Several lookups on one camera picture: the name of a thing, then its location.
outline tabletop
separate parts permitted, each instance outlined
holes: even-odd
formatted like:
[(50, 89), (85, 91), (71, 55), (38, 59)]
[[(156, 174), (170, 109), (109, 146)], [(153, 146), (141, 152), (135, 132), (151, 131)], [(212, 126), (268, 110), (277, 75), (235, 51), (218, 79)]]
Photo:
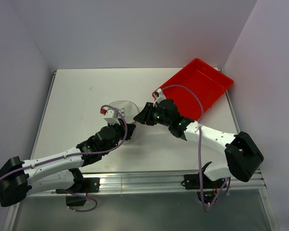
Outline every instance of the tabletop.
[[(152, 92), (181, 68), (64, 69), (56, 72), (32, 159), (63, 152), (106, 126), (100, 107), (118, 100), (140, 110), (153, 102)], [(202, 123), (236, 133), (226, 94), (205, 113)], [(167, 127), (137, 124), (134, 142), (123, 145), (82, 172), (145, 172), (198, 169), (197, 145), (170, 134)], [(225, 160), (202, 146), (202, 161)]]

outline red object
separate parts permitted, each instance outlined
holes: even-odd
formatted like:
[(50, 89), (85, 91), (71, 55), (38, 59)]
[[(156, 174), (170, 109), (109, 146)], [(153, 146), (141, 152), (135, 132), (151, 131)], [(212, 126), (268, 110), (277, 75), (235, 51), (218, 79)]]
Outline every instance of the red object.
[[(231, 87), (233, 80), (200, 59), (194, 59), (159, 88), (175, 84), (189, 88), (199, 98), (206, 112)], [(167, 99), (173, 99), (181, 115), (194, 120), (200, 118), (201, 108), (187, 90), (173, 87), (163, 93)]]
[(106, 114), (106, 112), (107, 112), (107, 110), (106, 110), (106, 109), (104, 109), (104, 108), (100, 110), (100, 113), (101, 113), (101, 114), (103, 114), (103, 115), (105, 115), (105, 114)]

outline gray floor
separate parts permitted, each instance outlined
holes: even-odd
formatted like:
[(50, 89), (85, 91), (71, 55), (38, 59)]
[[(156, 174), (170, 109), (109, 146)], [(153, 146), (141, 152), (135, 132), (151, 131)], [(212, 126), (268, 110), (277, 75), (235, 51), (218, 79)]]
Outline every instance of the gray floor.
[(64, 197), (31, 197), (18, 212), (14, 231), (267, 231), (258, 190), (232, 191), (208, 214), (194, 192), (95, 197), (95, 211), (74, 213)]

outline cable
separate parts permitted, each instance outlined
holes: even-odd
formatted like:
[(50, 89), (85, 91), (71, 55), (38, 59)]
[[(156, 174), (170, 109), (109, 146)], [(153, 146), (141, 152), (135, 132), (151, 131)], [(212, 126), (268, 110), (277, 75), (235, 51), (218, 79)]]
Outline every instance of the cable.
[[(92, 153), (72, 153), (72, 154), (66, 155), (66, 157), (75, 156), (75, 155), (105, 154), (105, 153), (109, 153), (109, 152), (111, 152), (111, 151), (113, 151), (113, 150), (116, 150), (118, 147), (120, 147), (120, 146), (124, 143), (124, 141), (126, 140), (126, 137), (127, 137), (127, 129), (128, 129), (128, 128), (127, 128), (127, 123), (126, 123), (123, 115), (120, 113), (120, 111), (119, 111), (117, 108), (115, 108), (115, 107), (113, 107), (113, 106), (103, 105), (103, 106), (101, 107), (101, 109), (103, 109), (104, 107), (108, 107), (108, 108), (114, 110), (114, 111), (120, 116), (120, 118), (122, 119), (123, 124), (124, 124), (124, 128), (125, 128), (125, 133), (124, 133), (124, 137), (123, 137), (122, 141), (121, 141), (116, 147), (111, 148), (111, 149), (106, 150), (106, 151), (92, 152)], [(0, 177), (0, 182), (1, 182), (2, 180), (4, 180), (5, 178), (7, 178), (8, 176), (10, 176), (10, 175), (12, 175), (12, 174), (14, 174), (14, 173), (16, 173), (16, 172), (20, 172), (20, 171), (23, 171), (23, 170), (26, 170), (26, 169), (29, 169), (29, 168), (35, 168), (35, 167), (37, 167), (37, 166), (44, 165), (44, 164), (50, 163), (50, 162), (52, 162), (52, 161), (60, 160), (60, 159), (66, 158), (66, 157), (59, 156), (59, 157), (55, 157), (55, 158), (53, 158), (53, 159), (49, 159), (49, 160), (45, 160), (45, 161), (36, 163), (34, 166), (29, 165), (29, 166), (26, 166), (26, 167), (18, 168), (18, 169), (16, 169), (16, 170), (13, 170), (13, 171), (5, 174), (4, 176)], [(82, 198), (88, 198), (88, 199), (90, 199), (90, 200), (95, 201), (95, 206), (94, 206), (93, 208), (91, 208), (91, 209), (88, 209), (88, 210), (78, 210), (78, 209), (73, 209), (73, 208), (72, 208), (73, 211), (76, 211), (76, 212), (89, 212), (89, 211), (92, 211), (93, 209), (95, 209), (96, 206), (97, 206), (97, 201), (96, 201), (95, 199), (91, 198), (91, 197), (86, 197), (86, 196), (83, 196), (83, 195), (78, 195), (78, 194), (69, 192), (69, 191), (67, 191), (67, 190), (63, 190), (63, 191), (65, 191), (65, 192), (68, 193), (68, 194), (74, 195), (74, 196), (78, 196), (78, 197), (82, 197)]]
[[(209, 207), (207, 207), (205, 205), (205, 202), (204, 202), (204, 194), (203, 194), (203, 176), (202, 176), (202, 164), (201, 164), (201, 140), (202, 140), (202, 130), (201, 130), (201, 125), (200, 125), (200, 122), (202, 120), (202, 117), (204, 115), (204, 109), (203, 109), (203, 105), (201, 103), (201, 101), (199, 100), (199, 98), (187, 87), (185, 86), (182, 86), (182, 85), (169, 85), (167, 87), (164, 87), (162, 88), (162, 91), (168, 89), (168, 88), (172, 88), (172, 87), (179, 87), (179, 88), (183, 88), (185, 90), (187, 90), (189, 93), (191, 93), (194, 98), (198, 101), (198, 104), (200, 106), (200, 109), (201, 109), (201, 116), (198, 120), (198, 130), (199, 130), (199, 142), (198, 142), (198, 167), (199, 167), (199, 181), (200, 181), (200, 199), (201, 199), (201, 205), (202, 205), (202, 208), (203, 210), (207, 213), (209, 212), (213, 205), (215, 205), (216, 203), (219, 203), (222, 199), (225, 198), (225, 196), (227, 195), (228, 193), (228, 190), (229, 190), (229, 187), (230, 187), (230, 178), (227, 178), (227, 180), (225, 180), (225, 182), (222, 184), (222, 186), (220, 187), (219, 191), (217, 192), (217, 194), (215, 195), (215, 197), (213, 198), (212, 202), (210, 203)], [(223, 197), (216, 201), (217, 198), (220, 196), (223, 188), (225, 187), (226, 183), (228, 182), (228, 185), (227, 185), (227, 188), (226, 188), (226, 191), (225, 191), (225, 194), (223, 195)]]

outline white tabletop surface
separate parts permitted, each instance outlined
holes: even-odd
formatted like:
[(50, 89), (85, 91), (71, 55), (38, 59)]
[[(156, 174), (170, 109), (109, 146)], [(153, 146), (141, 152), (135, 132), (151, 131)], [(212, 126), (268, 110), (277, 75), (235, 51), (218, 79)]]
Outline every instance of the white tabletop surface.
[[(152, 92), (180, 68), (73, 69), (58, 70), (33, 159), (60, 153), (87, 140), (106, 126), (99, 113), (103, 104), (132, 101), (143, 109), (152, 102)], [(224, 94), (209, 109), (202, 123), (236, 133), (230, 106)], [(137, 139), (104, 156), (82, 172), (139, 172), (198, 169), (197, 143), (172, 136), (167, 127), (138, 125)], [(203, 164), (225, 156), (202, 146)]]

